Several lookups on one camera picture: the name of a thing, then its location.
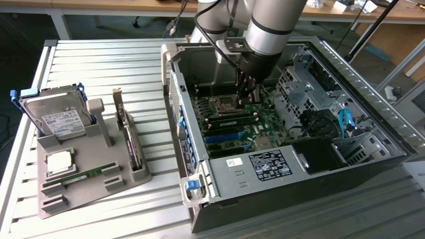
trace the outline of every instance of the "floor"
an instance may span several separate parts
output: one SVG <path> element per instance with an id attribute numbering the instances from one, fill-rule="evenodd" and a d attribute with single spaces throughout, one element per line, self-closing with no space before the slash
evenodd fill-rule
<path id="1" fill-rule="evenodd" d="M 93 17 L 83 15 L 67 15 L 66 22 L 73 39 L 118 39 L 118 38 L 159 38 L 163 34 L 167 21 L 166 17 L 141 17 L 139 28 L 131 26 L 133 17 L 101 16 L 102 27 L 95 28 Z M 174 37 L 183 37 L 191 33 L 193 20 L 179 20 L 179 30 Z M 293 35 L 320 36 L 331 46 L 336 46 L 339 39 L 348 27 L 348 23 L 298 22 Z M 11 139 L 17 130 L 21 113 L 9 102 L 9 90 L 30 87 L 42 43 L 46 39 L 57 39 L 53 23 L 47 15 L 39 14 L 0 14 L 0 177 L 3 172 Z M 348 32 L 347 37 L 338 48 L 344 55 L 352 47 L 358 35 Z M 376 58 L 366 51 L 360 51 L 352 64 L 359 74 L 378 84 L 395 67 L 390 62 Z M 414 85 L 414 81 L 399 75 L 392 86 L 398 86 L 406 92 Z"/>

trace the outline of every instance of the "hard drive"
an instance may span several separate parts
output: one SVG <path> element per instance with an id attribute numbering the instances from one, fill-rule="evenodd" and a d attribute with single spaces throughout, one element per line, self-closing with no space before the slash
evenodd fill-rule
<path id="1" fill-rule="evenodd" d="M 39 92 L 37 88 L 22 90 L 18 105 L 14 98 L 15 106 L 26 113 L 39 135 L 54 135 L 58 140 L 83 135 L 83 127 L 94 123 L 85 101 L 81 84 L 42 89 Z"/>

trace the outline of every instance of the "aluminum table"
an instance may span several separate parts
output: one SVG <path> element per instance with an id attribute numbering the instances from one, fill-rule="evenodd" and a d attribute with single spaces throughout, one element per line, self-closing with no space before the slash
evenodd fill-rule
<path id="1" fill-rule="evenodd" d="M 114 112 L 121 87 L 153 180 L 41 220 L 35 216 L 34 127 L 22 116 L 0 186 L 0 238 L 423 238 L 425 193 L 402 166 L 358 188 L 199 234 L 190 233 L 161 86 L 166 39 L 58 41 L 43 47 L 33 87 L 75 82 Z"/>

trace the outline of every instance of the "black pole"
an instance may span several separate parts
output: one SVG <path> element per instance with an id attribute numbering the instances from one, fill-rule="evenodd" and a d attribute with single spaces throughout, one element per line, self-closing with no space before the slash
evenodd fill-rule
<path id="1" fill-rule="evenodd" d="M 395 6 L 395 4 L 398 3 L 398 0 L 392 0 L 390 2 L 390 5 L 387 6 L 387 8 L 384 8 L 380 16 L 378 17 L 378 19 L 375 20 L 375 22 L 372 23 L 368 31 L 366 32 L 366 34 L 363 35 L 363 37 L 359 39 L 358 44 L 355 45 L 355 47 L 352 48 L 352 50 L 350 51 L 350 53 L 343 57 L 343 59 L 348 62 L 355 53 L 359 51 L 362 45 L 364 44 L 364 42 L 367 41 L 368 37 L 371 36 L 372 32 L 375 31 L 375 29 L 378 28 L 380 22 L 383 21 L 383 18 L 386 17 L 387 13 L 390 13 L 392 7 Z"/>

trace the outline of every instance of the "motherboard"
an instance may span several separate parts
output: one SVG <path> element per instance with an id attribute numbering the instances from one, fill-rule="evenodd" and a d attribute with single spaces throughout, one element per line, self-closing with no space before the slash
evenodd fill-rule
<path id="1" fill-rule="evenodd" d="M 233 95 L 191 97 L 191 104 L 210 158 L 278 147 L 286 132 L 265 92 L 259 104 L 234 107 Z"/>

